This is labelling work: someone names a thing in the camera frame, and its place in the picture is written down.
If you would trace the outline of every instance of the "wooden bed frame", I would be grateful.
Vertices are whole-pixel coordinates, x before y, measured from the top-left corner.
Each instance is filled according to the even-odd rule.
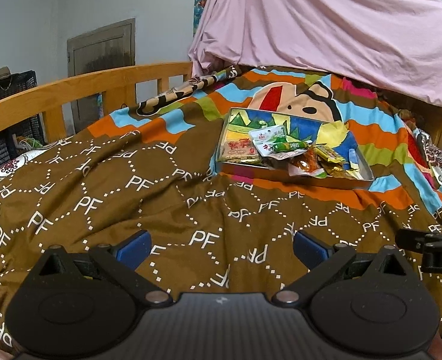
[[[43,114],[48,143],[66,138],[61,106],[73,100],[103,94],[104,114],[122,107],[136,105],[135,84],[157,80],[158,93],[170,87],[169,78],[191,77],[191,62],[171,62],[140,66],[120,67],[74,76],[41,85],[0,100],[0,131],[30,116]],[[417,102],[416,111],[426,119],[426,130],[435,144],[442,143],[442,108]]]

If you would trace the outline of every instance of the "black plastic crate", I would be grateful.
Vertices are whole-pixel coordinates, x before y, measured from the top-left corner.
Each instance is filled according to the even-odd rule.
[[[33,70],[14,73],[0,80],[0,100],[36,86],[36,73]],[[0,132],[0,166],[19,155],[13,141],[13,134],[18,137],[34,138],[41,144],[46,144],[39,115],[17,123]]]

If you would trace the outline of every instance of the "wall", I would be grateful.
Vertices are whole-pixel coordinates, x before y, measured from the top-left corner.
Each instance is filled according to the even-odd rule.
[[[0,0],[0,67],[34,70],[38,84],[58,78],[59,0]]]
[[[193,40],[193,4],[194,0],[61,0],[59,76],[67,75],[68,38],[132,17],[137,64],[186,61]],[[139,101],[155,94],[155,83],[136,87]]]

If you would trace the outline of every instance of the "wooden door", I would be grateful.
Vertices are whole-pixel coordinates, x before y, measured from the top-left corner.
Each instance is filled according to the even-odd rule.
[[[125,20],[68,39],[68,75],[134,65],[134,24]],[[99,119],[97,95],[73,101],[71,109],[76,132]]]

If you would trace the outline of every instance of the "wooden headboard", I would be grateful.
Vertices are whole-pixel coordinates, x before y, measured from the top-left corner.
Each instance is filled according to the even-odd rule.
[[[120,67],[95,73],[74,76],[29,89],[0,100],[0,131],[33,115],[43,114],[47,141],[54,142],[66,137],[61,106],[73,100],[96,93],[103,93],[104,114],[136,104],[135,84],[157,80],[158,93],[170,87],[169,78],[191,77],[191,62],[170,62]],[[424,109],[427,132],[442,148],[442,108],[420,104]]]

